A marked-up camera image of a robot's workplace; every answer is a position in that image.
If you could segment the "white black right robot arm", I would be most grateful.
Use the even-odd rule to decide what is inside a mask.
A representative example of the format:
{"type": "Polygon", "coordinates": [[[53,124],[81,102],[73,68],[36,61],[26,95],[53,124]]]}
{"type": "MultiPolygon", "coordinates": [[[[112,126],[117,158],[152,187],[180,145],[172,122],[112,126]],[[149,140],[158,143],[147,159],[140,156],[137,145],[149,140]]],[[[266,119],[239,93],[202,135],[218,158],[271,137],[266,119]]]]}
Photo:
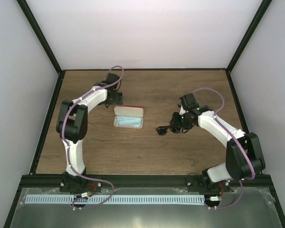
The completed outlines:
{"type": "Polygon", "coordinates": [[[198,126],[226,148],[225,162],[202,172],[201,184],[206,191],[213,191],[221,181],[253,180],[266,167],[259,137],[233,127],[217,112],[202,112],[201,108],[193,112],[174,112],[170,124],[185,131],[198,126]]]}

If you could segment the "light blue cleaning cloth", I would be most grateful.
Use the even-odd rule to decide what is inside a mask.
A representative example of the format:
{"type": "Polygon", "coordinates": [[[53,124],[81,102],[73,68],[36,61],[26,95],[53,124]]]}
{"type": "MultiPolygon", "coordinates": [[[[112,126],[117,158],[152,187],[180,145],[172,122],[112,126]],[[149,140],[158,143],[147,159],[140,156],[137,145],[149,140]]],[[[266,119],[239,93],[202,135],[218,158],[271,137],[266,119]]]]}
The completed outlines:
{"type": "Polygon", "coordinates": [[[127,117],[127,116],[118,116],[116,118],[116,126],[121,127],[141,127],[142,119],[140,117],[127,117]]]}

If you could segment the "pink glasses case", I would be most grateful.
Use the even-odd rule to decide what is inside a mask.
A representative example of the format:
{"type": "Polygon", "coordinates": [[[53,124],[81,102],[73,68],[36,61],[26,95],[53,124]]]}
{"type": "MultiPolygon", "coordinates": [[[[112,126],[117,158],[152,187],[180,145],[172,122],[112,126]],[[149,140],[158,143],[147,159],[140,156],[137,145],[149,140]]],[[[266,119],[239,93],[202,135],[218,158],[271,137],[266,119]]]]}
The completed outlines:
{"type": "Polygon", "coordinates": [[[144,110],[139,107],[116,106],[114,108],[114,126],[118,128],[141,129],[144,110]]]}

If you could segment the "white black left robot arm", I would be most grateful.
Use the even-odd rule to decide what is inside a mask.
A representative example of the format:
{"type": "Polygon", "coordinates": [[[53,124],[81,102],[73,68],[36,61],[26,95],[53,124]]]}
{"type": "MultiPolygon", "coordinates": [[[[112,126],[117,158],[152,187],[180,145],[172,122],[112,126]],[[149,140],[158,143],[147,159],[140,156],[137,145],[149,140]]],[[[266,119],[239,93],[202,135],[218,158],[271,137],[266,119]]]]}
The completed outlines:
{"type": "Polygon", "coordinates": [[[83,139],[88,130],[88,114],[98,105],[121,104],[120,82],[108,80],[96,83],[80,97],[62,102],[56,131],[62,139],[66,152],[66,171],[62,174],[61,186],[82,192],[87,188],[86,167],[83,160],[83,139]]]}

